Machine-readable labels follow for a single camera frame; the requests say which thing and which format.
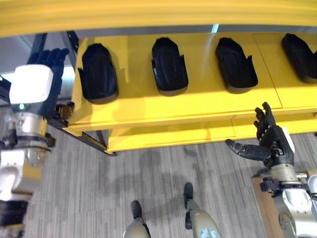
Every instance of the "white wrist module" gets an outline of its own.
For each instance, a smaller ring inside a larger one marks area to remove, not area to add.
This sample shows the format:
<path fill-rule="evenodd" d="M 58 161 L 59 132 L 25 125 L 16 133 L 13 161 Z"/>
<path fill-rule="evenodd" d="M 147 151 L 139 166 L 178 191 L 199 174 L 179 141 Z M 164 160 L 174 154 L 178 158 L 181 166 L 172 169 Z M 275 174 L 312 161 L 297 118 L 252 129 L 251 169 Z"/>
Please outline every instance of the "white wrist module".
<path fill-rule="evenodd" d="M 10 88 L 10 103 L 39 103 L 45 101 L 51 90 L 52 70 L 43 64 L 26 64 L 15 69 Z"/>

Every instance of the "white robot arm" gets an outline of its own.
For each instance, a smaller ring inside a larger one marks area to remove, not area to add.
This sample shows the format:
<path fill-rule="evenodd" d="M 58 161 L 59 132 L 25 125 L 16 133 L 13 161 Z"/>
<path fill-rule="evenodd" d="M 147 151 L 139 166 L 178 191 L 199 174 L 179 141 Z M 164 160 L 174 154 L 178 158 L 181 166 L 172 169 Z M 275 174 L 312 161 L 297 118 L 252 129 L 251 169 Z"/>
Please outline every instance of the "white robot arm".
<path fill-rule="evenodd" d="M 31 55 L 15 70 L 9 97 L 13 115 L 0 151 L 0 238 L 23 235 L 28 201 L 41 181 L 41 170 L 55 139 L 46 133 L 55 115 L 68 50 Z"/>

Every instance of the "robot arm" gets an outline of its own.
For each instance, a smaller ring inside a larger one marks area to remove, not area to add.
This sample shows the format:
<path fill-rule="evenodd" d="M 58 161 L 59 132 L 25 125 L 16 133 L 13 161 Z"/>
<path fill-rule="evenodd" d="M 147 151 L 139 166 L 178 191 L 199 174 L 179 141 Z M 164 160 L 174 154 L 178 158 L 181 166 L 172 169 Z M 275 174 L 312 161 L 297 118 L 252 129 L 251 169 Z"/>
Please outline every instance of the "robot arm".
<path fill-rule="evenodd" d="M 285 238 L 317 238 L 317 220 L 312 214 L 311 194 L 303 174 L 294 171 L 295 147 L 287 129 L 276 125 L 268 103 L 265 113 L 256 108 L 257 145 L 243 145 L 230 139 L 229 148 L 241 157 L 263 161 L 269 173 L 263 175 L 261 189 L 272 193 L 279 210 L 279 222 Z"/>
<path fill-rule="evenodd" d="M 21 237 L 28 201 L 41 180 L 55 139 L 46 133 L 55 115 L 67 49 L 41 51 L 19 66 L 10 88 L 13 115 L 0 151 L 0 238 Z"/>

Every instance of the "yellow shelf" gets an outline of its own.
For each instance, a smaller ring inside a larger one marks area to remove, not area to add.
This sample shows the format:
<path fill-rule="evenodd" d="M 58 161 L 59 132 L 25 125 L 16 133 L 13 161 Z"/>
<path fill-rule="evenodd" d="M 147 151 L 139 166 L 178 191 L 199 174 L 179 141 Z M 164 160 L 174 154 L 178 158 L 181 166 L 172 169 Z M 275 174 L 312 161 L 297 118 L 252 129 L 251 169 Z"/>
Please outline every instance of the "yellow shelf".
<path fill-rule="evenodd" d="M 0 37 L 106 27 L 317 22 L 316 0 L 5 0 L 0 9 Z"/>
<path fill-rule="evenodd" d="M 225 89 L 215 55 L 219 38 L 230 36 L 245 54 L 252 55 L 259 84 L 243 94 Z M 170 37 L 185 56 L 188 89 L 181 95 L 166 97 L 157 88 L 151 65 L 151 50 L 159 37 Z M 78 71 L 72 101 L 75 111 L 71 130 L 101 130 L 164 124 L 231 119 L 253 116 L 255 107 L 267 101 L 273 109 L 282 108 L 265 62 L 251 33 L 168 34 L 85 38 L 80 41 L 77 67 L 87 47 L 102 43 L 112 56 L 118 77 L 119 97 L 111 103 L 93 105 L 82 96 Z"/>
<path fill-rule="evenodd" d="M 121 151 L 197 144 L 225 139 L 255 138 L 254 119 L 233 119 L 196 122 L 179 125 L 118 128 L 110 131 L 108 151 Z M 286 126 L 290 134 L 317 131 L 317 119 L 313 114 L 276 116 L 279 126 Z"/>
<path fill-rule="evenodd" d="M 275 116 L 276 124 L 286 126 L 289 133 L 305 133 L 317 131 L 317 119 L 313 113 Z M 255 118 L 233 119 L 235 136 L 240 139 L 256 137 L 257 129 L 253 125 Z"/>
<path fill-rule="evenodd" d="M 316 34 L 296 34 L 313 52 L 317 51 Z M 268 72 L 272 78 L 283 108 L 317 108 L 317 84 L 300 81 L 282 48 L 285 34 L 255 34 Z"/>
<path fill-rule="evenodd" d="M 110 131 L 108 151 L 222 141 L 234 137 L 230 120 L 118 128 Z"/>

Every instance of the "wooden base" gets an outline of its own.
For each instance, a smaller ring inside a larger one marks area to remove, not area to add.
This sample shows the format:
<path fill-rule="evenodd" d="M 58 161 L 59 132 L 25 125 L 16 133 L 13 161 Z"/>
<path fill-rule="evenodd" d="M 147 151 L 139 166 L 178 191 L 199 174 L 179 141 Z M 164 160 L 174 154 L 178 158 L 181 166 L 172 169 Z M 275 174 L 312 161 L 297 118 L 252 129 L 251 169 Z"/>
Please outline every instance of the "wooden base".
<path fill-rule="evenodd" d="M 315 175 L 317 170 L 307 171 L 306 174 L 308 177 Z M 251 182 L 259 204 L 267 238 L 285 238 L 278 221 L 278 208 L 275 206 L 271 194 L 261 191 L 260 183 L 262 179 L 259 177 L 252 178 Z"/>

